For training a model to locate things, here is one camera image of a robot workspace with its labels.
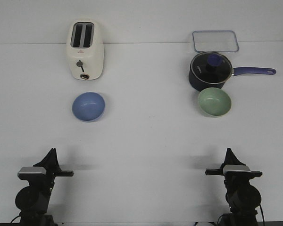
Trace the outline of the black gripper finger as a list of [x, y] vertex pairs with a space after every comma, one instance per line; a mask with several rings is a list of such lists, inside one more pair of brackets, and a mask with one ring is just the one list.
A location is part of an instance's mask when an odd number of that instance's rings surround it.
[[53, 162], [54, 162], [54, 170], [61, 170], [59, 162], [58, 162], [58, 157], [57, 157], [57, 151], [56, 148], [53, 149]]
[[227, 148], [223, 165], [242, 165], [242, 163], [235, 156], [231, 148]]
[[47, 155], [39, 162], [39, 166], [44, 168], [53, 168], [55, 164], [55, 149], [52, 148]]

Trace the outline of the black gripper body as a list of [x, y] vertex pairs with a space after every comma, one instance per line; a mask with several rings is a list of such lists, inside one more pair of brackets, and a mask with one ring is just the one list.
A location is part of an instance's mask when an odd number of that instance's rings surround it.
[[227, 186], [238, 186], [248, 184], [251, 179], [259, 178], [262, 176], [261, 171], [253, 171], [249, 173], [245, 172], [228, 172], [223, 173], [223, 167], [219, 169], [206, 169], [206, 175], [216, 175], [216, 176], [224, 176], [225, 184]]
[[72, 177], [72, 170], [61, 170], [59, 167], [45, 168], [34, 166], [37, 169], [37, 174], [33, 177], [33, 183], [37, 186], [54, 186], [56, 177]]

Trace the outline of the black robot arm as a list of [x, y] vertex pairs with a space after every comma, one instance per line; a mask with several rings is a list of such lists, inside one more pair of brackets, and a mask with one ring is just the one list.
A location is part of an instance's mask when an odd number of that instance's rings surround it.
[[256, 208], [261, 207], [262, 197], [250, 180], [263, 175], [261, 171], [253, 171], [240, 162], [231, 148], [227, 148], [225, 160], [218, 169], [206, 169], [206, 175], [224, 177], [226, 188], [225, 200], [229, 204], [230, 213], [222, 214], [215, 226], [257, 226]]
[[47, 214], [56, 177], [72, 177], [72, 170], [62, 170], [55, 148], [30, 167], [22, 167], [17, 173], [20, 180], [28, 182], [16, 195], [15, 205], [20, 210], [20, 226], [56, 226], [53, 216]]

